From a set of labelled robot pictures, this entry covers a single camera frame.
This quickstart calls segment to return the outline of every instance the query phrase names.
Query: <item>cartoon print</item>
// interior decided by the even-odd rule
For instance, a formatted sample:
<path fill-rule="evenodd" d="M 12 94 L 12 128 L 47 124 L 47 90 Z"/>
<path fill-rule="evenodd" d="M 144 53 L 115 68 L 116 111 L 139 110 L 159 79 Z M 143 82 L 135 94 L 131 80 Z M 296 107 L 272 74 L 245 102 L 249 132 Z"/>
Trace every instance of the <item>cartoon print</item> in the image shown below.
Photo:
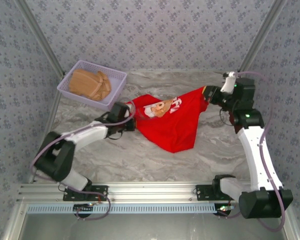
<path fill-rule="evenodd" d="M 144 107 L 144 113 L 150 118 L 161 118 L 163 115 L 165 115 L 166 112 L 168 112 L 172 103 L 173 99 L 169 99 L 151 105 L 147 105 Z"/>

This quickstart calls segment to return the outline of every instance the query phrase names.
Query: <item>gray marble floor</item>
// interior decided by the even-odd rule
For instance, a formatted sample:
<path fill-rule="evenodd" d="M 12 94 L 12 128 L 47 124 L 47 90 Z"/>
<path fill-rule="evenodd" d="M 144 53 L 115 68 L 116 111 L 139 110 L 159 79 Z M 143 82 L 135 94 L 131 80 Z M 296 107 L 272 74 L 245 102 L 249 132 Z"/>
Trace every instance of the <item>gray marble floor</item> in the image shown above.
<path fill-rule="evenodd" d="M 129 72 L 119 98 L 126 102 L 151 94 L 159 99 L 179 96 L 204 85 L 222 85 L 214 72 Z M 200 115 L 193 149 L 166 152 L 140 132 L 125 132 L 119 140 L 96 141 L 75 154 L 73 167 L 93 182 L 211 181 L 216 174 L 249 180 L 243 147 L 234 129 L 209 105 Z M 62 97 L 53 130 L 67 132 L 85 126 L 103 112 Z"/>

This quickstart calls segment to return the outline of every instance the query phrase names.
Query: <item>aluminum frame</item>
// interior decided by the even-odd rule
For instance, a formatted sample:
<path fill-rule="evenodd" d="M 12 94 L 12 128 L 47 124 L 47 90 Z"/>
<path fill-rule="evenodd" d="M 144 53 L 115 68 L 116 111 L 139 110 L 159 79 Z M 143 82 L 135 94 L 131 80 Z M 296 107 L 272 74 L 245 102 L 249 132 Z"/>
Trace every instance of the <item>aluminum frame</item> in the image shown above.
<path fill-rule="evenodd" d="M 108 197 L 116 204 L 228 203 L 226 200 L 197 201 L 197 196 L 193 193 L 196 185 L 209 185 L 210 182 L 98 182 L 95 184 L 108 185 Z M 3 239 L 19 239 L 30 204 L 65 205 L 74 203 L 63 201 L 63 192 L 58 190 L 58 185 L 57 183 L 39 182 L 22 184 Z M 288 240 L 300 240 L 300 230 L 292 206 L 289 206 L 286 210 L 286 222 L 283 230 Z"/>

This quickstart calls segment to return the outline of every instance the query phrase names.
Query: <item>wall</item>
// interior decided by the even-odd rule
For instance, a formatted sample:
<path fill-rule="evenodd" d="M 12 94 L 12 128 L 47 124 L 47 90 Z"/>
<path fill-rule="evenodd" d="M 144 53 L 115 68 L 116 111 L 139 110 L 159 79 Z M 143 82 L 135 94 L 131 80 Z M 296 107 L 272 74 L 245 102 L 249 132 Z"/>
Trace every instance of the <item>wall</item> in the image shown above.
<path fill-rule="evenodd" d="M 58 78 L 12 0 L 0 0 L 0 238 L 38 149 Z"/>
<path fill-rule="evenodd" d="M 300 221 L 300 0 L 287 2 L 250 69 L 269 78 L 270 87 L 256 86 L 256 106 L 267 121 L 274 99 L 267 144 Z"/>
<path fill-rule="evenodd" d="M 272 0 L 27 0 L 62 68 L 238 69 Z"/>

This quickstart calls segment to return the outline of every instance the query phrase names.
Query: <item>red cloth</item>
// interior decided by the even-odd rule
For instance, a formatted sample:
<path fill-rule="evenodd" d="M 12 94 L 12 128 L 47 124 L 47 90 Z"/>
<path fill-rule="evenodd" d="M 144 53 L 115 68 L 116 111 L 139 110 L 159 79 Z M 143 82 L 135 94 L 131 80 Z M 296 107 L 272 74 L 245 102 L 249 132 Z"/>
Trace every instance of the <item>red cloth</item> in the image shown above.
<path fill-rule="evenodd" d="M 132 100 L 136 107 L 136 128 L 160 148 L 176 153 L 195 145 L 199 115 L 207 109 L 205 87 L 170 100 L 149 94 Z"/>

